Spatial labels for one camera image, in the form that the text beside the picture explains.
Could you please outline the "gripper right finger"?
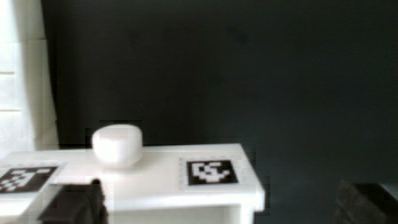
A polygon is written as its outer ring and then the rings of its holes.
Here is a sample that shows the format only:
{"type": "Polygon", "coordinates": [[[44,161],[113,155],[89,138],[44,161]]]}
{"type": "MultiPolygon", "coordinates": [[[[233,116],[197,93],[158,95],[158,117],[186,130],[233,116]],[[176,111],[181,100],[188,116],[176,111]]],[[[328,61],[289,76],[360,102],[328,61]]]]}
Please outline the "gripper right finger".
{"type": "Polygon", "coordinates": [[[398,224],[398,199],[376,183],[341,182],[334,224],[398,224]]]}

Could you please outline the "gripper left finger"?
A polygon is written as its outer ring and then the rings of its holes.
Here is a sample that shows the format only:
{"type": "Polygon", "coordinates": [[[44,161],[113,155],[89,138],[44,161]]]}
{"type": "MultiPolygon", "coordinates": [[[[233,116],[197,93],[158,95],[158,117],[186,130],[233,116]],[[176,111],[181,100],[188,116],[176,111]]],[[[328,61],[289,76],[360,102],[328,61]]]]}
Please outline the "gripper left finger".
{"type": "Polygon", "coordinates": [[[101,181],[67,184],[51,199],[37,220],[42,224],[108,224],[101,181]]]}

